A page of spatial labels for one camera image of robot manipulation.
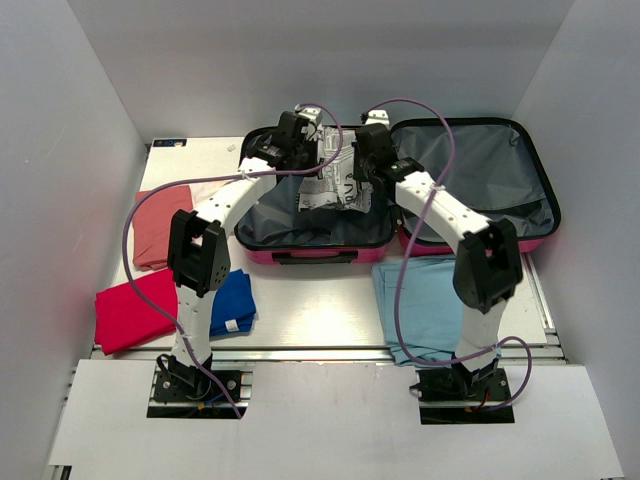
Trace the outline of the newspaper print garment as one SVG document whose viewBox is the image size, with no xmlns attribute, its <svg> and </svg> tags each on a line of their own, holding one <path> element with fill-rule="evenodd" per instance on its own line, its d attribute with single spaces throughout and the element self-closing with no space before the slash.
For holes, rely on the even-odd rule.
<svg viewBox="0 0 640 480">
<path fill-rule="evenodd" d="M 323 163 L 342 147 L 338 156 L 314 177 L 305 177 L 298 189 L 299 211 L 318 208 L 353 210 L 368 213 L 372 205 L 373 187 L 370 183 L 354 177 L 354 129 L 344 129 L 340 135 L 337 128 L 325 127 L 317 142 L 317 160 Z"/>
</svg>

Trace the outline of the salmon pink garment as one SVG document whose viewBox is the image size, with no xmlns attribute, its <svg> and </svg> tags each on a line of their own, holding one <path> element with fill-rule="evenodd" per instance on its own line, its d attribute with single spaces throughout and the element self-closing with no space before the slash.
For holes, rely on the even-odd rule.
<svg viewBox="0 0 640 480">
<path fill-rule="evenodd" d="M 189 186 L 170 187 L 149 197 L 133 217 L 133 265 L 141 270 L 167 266 L 171 220 L 178 210 L 193 208 Z"/>
</svg>

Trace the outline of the light blue garment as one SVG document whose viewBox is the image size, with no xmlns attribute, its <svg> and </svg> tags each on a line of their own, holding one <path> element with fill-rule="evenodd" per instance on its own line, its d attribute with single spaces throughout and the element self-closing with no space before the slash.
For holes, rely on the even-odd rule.
<svg viewBox="0 0 640 480">
<path fill-rule="evenodd" d="M 400 260 L 377 263 L 372 280 L 384 340 L 399 366 L 414 365 L 401 349 L 394 321 Z M 449 360 L 461 335 L 463 303 L 453 287 L 455 258 L 414 257 L 401 286 L 401 334 L 410 354 L 428 362 Z"/>
</svg>

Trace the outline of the royal blue towel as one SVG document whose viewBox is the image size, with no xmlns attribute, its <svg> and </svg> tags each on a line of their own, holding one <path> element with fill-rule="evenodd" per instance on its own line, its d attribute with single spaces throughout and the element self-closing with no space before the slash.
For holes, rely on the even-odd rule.
<svg viewBox="0 0 640 480">
<path fill-rule="evenodd" d="M 253 328 L 256 313 L 250 276 L 241 269 L 232 271 L 222 287 L 216 291 L 209 335 L 219 337 L 249 333 Z"/>
</svg>

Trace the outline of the bright red garment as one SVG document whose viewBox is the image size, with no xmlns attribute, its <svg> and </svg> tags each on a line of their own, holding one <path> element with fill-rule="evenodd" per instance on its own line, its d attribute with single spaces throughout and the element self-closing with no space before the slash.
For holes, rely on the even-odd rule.
<svg viewBox="0 0 640 480">
<path fill-rule="evenodd" d="M 177 316 L 178 300 L 170 270 L 143 276 L 135 283 L 158 307 L 173 317 Z M 94 305 L 94 341 L 105 355 L 122 352 L 175 332 L 175 325 L 145 303 L 129 283 L 97 293 Z"/>
</svg>

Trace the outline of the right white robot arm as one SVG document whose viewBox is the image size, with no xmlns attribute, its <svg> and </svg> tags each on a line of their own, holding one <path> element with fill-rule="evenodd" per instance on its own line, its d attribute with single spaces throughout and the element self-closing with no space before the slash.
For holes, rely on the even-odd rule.
<svg viewBox="0 0 640 480">
<path fill-rule="evenodd" d="M 516 230 L 466 206 L 433 180 L 417 161 L 399 158 L 382 123 L 355 131 L 354 177 L 370 183 L 399 207 L 418 216 L 455 254 L 453 287 L 464 304 L 461 337 L 452 363 L 453 390 L 472 399 L 496 369 L 497 335 L 508 300 L 522 281 Z"/>
</svg>

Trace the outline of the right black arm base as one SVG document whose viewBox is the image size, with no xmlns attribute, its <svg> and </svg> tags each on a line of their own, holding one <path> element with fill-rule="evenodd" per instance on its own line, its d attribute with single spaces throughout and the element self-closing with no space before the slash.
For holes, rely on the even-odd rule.
<svg viewBox="0 0 640 480">
<path fill-rule="evenodd" d="M 503 368 L 497 368 L 483 379 L 468 384 L 462 369 L 420 369 L 417 382 L 409 392 L 419 402 L 422 425 L 480 425 L 513 424 L 515 415 L 511 406 L 493 410 L 506 402 L 511 391 Z"/>
</svg>

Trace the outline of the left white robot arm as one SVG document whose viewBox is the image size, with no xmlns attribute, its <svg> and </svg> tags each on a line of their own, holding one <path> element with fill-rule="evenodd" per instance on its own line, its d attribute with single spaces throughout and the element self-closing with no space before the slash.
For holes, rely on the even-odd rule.
<svg viewBox="0 0 640 480">
<path fill-rule="evenodd" d="M 238 179 L 225 182 L 192 211 L 176 211 L 171 219 L 168 267 L 176 285 L 180 326 L 171 355 L 185 365 L 176 384 L 188 398 L 202 398 L 211 387 L 211 374 L 196 364 L 211 358 L 210 310 L 216 291 L 230 273 L 228 237 L 251 207 L 276 186 L 276 171 L 317 165 L 321 118 L 317 107 L 283 113 L 270 139 L 258 140 L 246 151 Z"/>
</svg>

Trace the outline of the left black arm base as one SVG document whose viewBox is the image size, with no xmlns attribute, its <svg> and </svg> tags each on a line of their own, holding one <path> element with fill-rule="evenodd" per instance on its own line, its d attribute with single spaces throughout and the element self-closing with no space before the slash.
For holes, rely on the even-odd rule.
<svg viewBox="0 0 640 480">
<path fill-rule="evenodd" d="M 156 358 L 146 416 L 149 419 L 239 420 L 251 398 L 252 373 L 243 370 L 212 370 L 219 382 L 173 355 Z"/>
</svg>

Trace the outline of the orange tissue pack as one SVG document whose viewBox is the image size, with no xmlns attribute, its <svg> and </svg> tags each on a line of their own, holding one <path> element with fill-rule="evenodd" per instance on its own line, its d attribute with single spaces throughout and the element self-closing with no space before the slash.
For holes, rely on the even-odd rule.
<svg viewBox="0 0 640 480">
<path fill-rule="evenodd" d="M 224 185 L 231 183 L 231 180 L 218 180 L 212 182 L 192 183 L 189 185 L 193 205 L 207 201 L 219 191 Z"/>
</svg>

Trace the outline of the blue label sticker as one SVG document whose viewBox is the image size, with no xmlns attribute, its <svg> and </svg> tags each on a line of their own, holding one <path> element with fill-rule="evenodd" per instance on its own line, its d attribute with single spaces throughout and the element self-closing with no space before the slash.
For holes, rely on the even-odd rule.
<svg viewBox="0 0 640 480">
<path fill-rule="evenodd" d="M 181 148 L 187 143 L 186 139 L 154 139 L 153 148 Z"/>
</svg>

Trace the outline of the pink hard-shell suitcase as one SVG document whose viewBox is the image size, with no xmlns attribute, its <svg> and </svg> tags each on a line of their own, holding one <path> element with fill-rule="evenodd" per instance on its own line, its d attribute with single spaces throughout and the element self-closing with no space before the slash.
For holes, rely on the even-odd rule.
<svg viewBox="0 0 640 480">
<path fill-rule="evenodd" d="M 457 239 L 509 221 L 522 252 L 553 235 L 561 210 L 523 126 L 497 117 L 410 119 L 390 134 L 402 164 L 398 183 L 372 195 L 367 213 L 300 209 L 302 178 L 287 176 L 238 221 L 234 234 L 262 264 L 372 263 L 393 236 L 411 255 L 451 253 Z"/>
</svg>

